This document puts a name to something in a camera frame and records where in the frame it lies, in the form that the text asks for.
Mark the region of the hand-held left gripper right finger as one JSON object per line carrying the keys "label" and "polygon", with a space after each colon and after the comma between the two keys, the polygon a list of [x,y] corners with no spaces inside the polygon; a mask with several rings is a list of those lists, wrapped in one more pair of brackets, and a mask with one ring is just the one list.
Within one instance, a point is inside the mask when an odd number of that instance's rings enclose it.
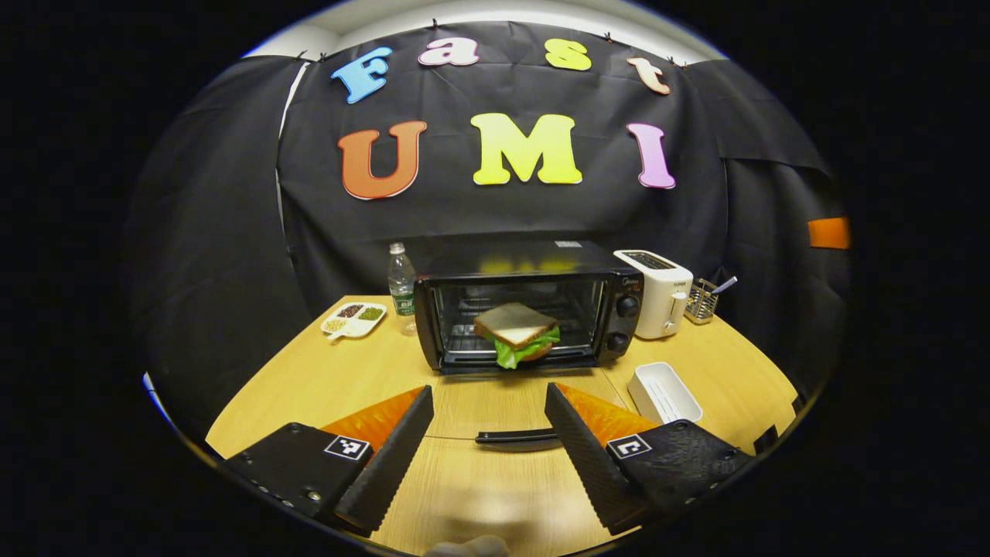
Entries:
{"label": "hand-held left gripper right finger", "polygon": [[690,420],[661,425],[562,383],[544,414],[612,535],[685,514],[753,461]]}

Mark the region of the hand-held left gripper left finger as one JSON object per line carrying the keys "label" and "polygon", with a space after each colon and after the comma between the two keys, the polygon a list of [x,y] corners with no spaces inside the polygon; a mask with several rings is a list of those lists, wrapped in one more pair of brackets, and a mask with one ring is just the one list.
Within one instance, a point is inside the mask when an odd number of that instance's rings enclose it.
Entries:
{"label": "hand-held left gripper left finger", "polygon": [[241,482],[323,525],[371,535],[434,419],[431,385],[322,428],[287,423],[225,459]]}

